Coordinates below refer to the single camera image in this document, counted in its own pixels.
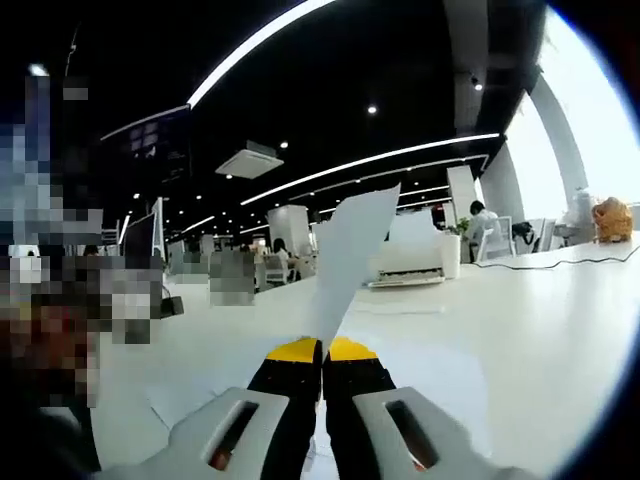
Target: chair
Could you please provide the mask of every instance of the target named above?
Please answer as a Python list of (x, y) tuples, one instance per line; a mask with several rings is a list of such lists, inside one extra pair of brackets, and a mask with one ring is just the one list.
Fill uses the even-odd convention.
[(551, 250), (551, 241), (553, 240), (553, 230), (555, 229), (555, 226), (556, 221), (549, 218), (545, 218), (542, 222), (538, 252), (548, 252)]
[(282, 264), (282, 259), (278, 255), (265, 255), (264, 266), (266, 270), (267, 283), (285, 285), (287, 283), (288, 269)]
[(511, 238), (511, 217), (498, 217), (485, 225), (476, 261), (507, 255), (516, 256), (516, 247)]

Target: desk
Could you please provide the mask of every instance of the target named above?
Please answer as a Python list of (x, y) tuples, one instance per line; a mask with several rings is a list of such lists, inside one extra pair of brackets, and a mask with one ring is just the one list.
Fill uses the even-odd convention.
[[(485, 263), (543, 266), (559, 259), (624, 257), (632, 244), (585, 244)], [(368, 343), (398, 386), (423, 382), (420, 352), (444, 348), (478, 360), (487, 386), (491, 459), (542, 477), (561, 466), (606, 407), (638, 328), (640, 252), (626, 263), (560, 265), (552, 271), (480, 269), (441, 285), (361, 290), (340, 335)], [(167, 443), (144, 386), (208, 372), (220, 388), (246, 386), (266, 354), (305, 332), (315, 277), (256, 296), (256, 308), (209, 308), (206, 285), (170, 286), (185, 314), (153, 331), (152, 345), (103, 337), (92, 410), (103, 468), (139, 462)], [(354, 305), (420, 304), (440, 313), (367, 315)]]

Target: air conditioner unit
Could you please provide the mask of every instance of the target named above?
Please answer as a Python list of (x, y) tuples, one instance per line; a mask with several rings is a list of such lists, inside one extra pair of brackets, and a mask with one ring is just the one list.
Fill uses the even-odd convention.
[(269, 155), (244, 149), (220, 165), (216, 173), (253, 179), (264, 175), (283, 163), (282, 160), (278, 160)]

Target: recessed ceiling light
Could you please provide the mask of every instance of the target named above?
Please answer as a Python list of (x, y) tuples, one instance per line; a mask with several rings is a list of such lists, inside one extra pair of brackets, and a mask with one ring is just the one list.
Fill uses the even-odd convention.
[(187, 103), (191, 108), (195, 107), (196, 104), (202, 100), (202, 97), (204, 97), (207, 92), (211, 90), (211, 88), (213, 88), (213, 86), (218, 83), (220, 79), (227, 74), (227, 72), (229, 72), (229, 70), (231, 70), (240, 60), (246, 57), (254, 48), (268, 40), (269, 37), (276, 34), (287, 25), (292, 24), (314, 10), (324, 7), (334, 1), (335, 0), (307, 0), (269, 22), (245, 40), (242, 45), (231, 52), (231, 54), (209, 74), (204, 82), (200, 84), (197, 90), (193, 92), (193, 95), (191, 95), (191, 98), (187, 100)]
[(309, 182), (311, 180), (315, 180), (316, 178), (324, 177), (325, 175), (340, 172), (348, 168), (364, 165), (365, 163), (383, 160), (385, 158), (395, 157), (397, 155), (404, 155), (405, 153), (418, 152), (418, 151), (426, 150), (429, 148), (437, 148), (437, 147), (443, 147), (446, 145), (453, 145), (455, 143), (465, 143), (465, 142), (471, 142), (476, 140), (487, 140), (490, 138), (498, 138), (498, 137), (500, 137), (499, 133), (487, 133), (483, 135), (472, 135), (469, 137), (456, 137), (456, 138), (449, 138), (447, 140), (439, 140), (437, 142), (424, 143), (422, 145), (414, 145), (413, 147), (401, 148), (399, 150), (393, 150), (391, 152), (381, 153), (379, 155), (374, 155), (372, 157), (367, 157), (361, 160), (356, 160), (354, 162), (338, 165), (337, 167), (333, 167), (328, 170), (323, 170), (321, 172), (317, 172), (312, 175), (308, 175), (306, 177), (293, 180), (292, 182), (285, 183), (284, 185), (280, 185), (279, 187), (272, 188), (271, 190), (263, 192), (260, 195), (256, 195), (255, 197), (251, 197), (247, 200), (244, 200), (243, 202), (240, 202), (240, 205), (244, 207), (245, 205), (255, 202), (256, 200), (260, 200), (261, 198), (264, 198), (266, 196), (273, 195), (274, 193), (277, 193), (277, 192), (281, 192), (282, 190), (286, 190), (287, 188), (295, 187), (296, 185), (300, 185), (301, 183)]
[(29, 65), (29, 73), (34, 77), (48, 77), (47, 70), (39, 63)]

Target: plush toy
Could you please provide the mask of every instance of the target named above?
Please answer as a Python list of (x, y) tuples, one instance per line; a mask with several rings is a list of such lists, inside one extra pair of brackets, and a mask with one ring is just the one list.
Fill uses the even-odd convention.
[(629, 207), (615, 197), (609, 197), (591, 210), (597, 225), (600, 243), (627, 242), (633, 231), (633, 216)]

